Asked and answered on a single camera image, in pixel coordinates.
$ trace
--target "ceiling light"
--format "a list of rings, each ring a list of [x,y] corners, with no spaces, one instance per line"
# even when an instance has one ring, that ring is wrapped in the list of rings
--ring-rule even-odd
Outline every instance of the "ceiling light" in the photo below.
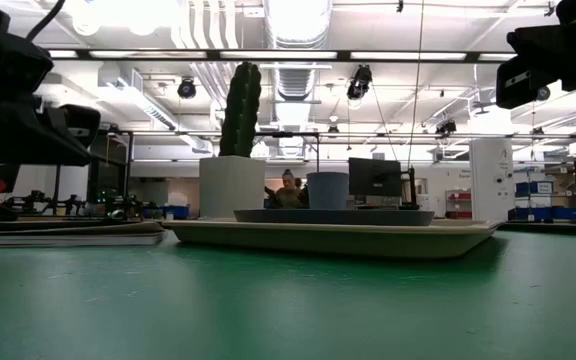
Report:
[[[517,54],[508,53],[491,53],[479,55],[480,61],[508,61],[517,56]]]
[[[174,136],[174,131],[134,131],[135,136]]]
[[[128,27],[128,30],[137,36],[148,36],[155,32],[156,29],[156,25],[144,23],[141,19],[139,21],[133,21]]]
[[[361,99],[348,99],[348,108],[350,110],[359,110],[361,107]]]
[[[50,50],[50,57],[53,60],[58,60],[59,58],[72,59],[77,57],[77,52],[74,50]]]
[[[332,65],[323,64],[260,64],[259,69],[277,69],[277,70],[331,70]]]
[[[133,159],[133,162],[172,162],[172,159]]]
[[[350,58],[353,60],[446,60],[460,61],[466,58],[466,53],[453,52],[351,52]]]
[[[336,59],[335,51],[221,51],[224,59]]]
[[[99,59],[110,58],[166,58],[166,59],[205,59],[205,51],[187,50],[92,50],[90,56]]]

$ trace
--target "fluorescent light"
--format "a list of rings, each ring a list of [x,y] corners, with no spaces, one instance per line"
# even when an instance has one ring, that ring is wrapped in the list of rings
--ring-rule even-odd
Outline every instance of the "fluorescent light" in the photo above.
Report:
[[[517,56],[517,54],[490,53],[479,55],[480,61],[507,61]]]
[[[137,50],[137,51],[122,51],[122,50],[91,50],[90,56],[99,59],[109,58],[166,58],[166,59],[205,59],[205,51],[186,51],[186,50]]]
[[[134,159],[133,162],[172,162],[171,159]]]
[[[278,69],[278,70],[331,70],[332,65],[323,65],[323,64],[260,64],[260,69]]]
[[[336,59],[335,51],[222,51],[224,59]]]
[[[134,131],[135,136],[175,136],[174,131]]]
[[[54,60],[59,60],[58,58],[72,59],[77,57],[77,52],[75,50],[50,50],[50,57]]]
[[[266,164],[269,165],[299,165],[299,164],[303,164],[304,160],[302,159],[298,159],[298,158],[294,158],[294,159],[274,159],[274,160],[266,160]]]
[[[466,53],[438,52],[351,52],[353,60],[464,60]]]

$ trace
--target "desk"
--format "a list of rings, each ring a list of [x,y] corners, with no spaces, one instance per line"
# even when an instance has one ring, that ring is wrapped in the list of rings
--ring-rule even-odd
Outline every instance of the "desk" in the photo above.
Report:
[[[0,359],[576,359],[576,237],[458,260],[0,249]]]

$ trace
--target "spotlight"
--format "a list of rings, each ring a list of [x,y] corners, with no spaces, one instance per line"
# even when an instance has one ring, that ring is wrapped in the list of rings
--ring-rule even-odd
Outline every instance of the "spotlight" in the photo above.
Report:
[[[530,135],[546,135],[546,133],[544,133],[544,129],[540,126],[530,130]]]
[[[184,77],[181,79],[181,85],[177,89],[177,94],[182,99],[192,99],[197,95],[197,88],[195,87],[195,79],[192,77]]]
[[[355,75],[352,77],[348,87],[348,100],[359,100],[368,92],[369,85],[372,82],[372,72],[370,66],[359,65]]]
[[[328,132],[333,134],[339,134],[339,128],[337,127],[337,125],[330,125],[330,127],[328,128]]]
[[[454,120],[448,120],[441,125],[437,125],[435,134],[450,135],[457,131],[457,124]]]

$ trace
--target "air duct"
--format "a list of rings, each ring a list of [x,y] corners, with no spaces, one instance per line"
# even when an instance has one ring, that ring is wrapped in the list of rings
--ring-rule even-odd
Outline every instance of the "air duct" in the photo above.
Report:
[[[272,49],[318,50],[327,45],[331,0],[264,0],[266,37]],[[275,116],[280,127],[304,127],[308,122],[313,100],[317,70],[274,69],[273,82],[276,97],[287,103],[275,104]],[[283,151],[298,155],[295,148]]]

